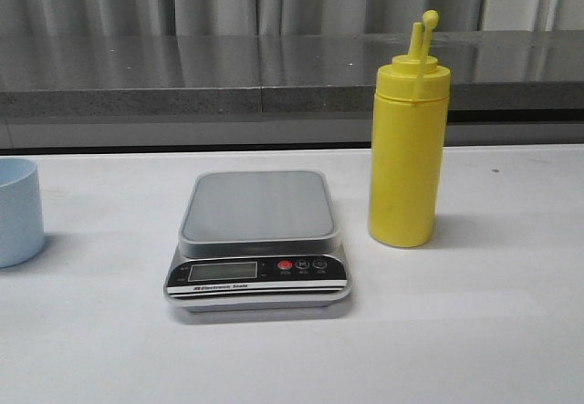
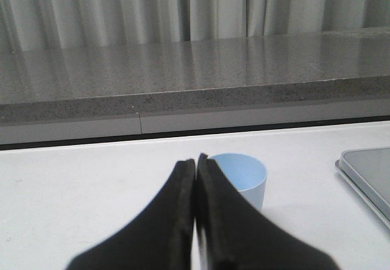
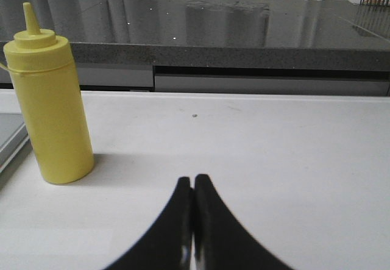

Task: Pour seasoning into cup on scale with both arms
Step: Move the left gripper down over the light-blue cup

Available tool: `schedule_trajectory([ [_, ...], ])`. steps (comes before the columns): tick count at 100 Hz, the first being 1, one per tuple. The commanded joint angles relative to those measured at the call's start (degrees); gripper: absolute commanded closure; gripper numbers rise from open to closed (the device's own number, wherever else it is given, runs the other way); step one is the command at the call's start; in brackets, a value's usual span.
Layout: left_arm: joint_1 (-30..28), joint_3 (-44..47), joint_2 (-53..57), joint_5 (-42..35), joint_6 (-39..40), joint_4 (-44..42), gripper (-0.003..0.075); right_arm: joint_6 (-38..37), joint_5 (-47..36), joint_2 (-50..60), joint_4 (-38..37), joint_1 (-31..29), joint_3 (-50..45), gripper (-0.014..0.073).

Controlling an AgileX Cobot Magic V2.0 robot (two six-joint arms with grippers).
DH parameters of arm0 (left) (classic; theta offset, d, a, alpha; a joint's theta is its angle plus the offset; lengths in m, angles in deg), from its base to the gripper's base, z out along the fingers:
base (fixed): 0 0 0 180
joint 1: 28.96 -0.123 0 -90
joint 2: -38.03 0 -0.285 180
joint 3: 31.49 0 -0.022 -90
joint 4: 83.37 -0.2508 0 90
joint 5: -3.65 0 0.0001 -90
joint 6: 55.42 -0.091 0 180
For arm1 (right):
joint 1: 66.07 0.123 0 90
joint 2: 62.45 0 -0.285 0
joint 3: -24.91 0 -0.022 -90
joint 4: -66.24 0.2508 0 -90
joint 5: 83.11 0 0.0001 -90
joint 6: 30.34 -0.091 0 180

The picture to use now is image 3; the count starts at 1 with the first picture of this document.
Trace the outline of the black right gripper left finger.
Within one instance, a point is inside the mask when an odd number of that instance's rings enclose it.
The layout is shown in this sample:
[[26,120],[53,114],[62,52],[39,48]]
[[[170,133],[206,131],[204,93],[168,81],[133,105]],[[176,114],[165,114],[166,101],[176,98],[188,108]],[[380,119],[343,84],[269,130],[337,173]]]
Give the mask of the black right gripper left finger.
[[193,189],[178,179],[158,218],[143,236],[107,269],[189,269],[192,247]]

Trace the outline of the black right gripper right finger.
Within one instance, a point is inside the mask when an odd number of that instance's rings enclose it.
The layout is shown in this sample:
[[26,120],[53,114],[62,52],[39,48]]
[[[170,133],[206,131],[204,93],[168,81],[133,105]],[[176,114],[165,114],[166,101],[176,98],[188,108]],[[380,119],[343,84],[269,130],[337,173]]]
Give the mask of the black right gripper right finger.
[[194,238],[197,269],[290,269],[240,224],[206,174],[195,178]]

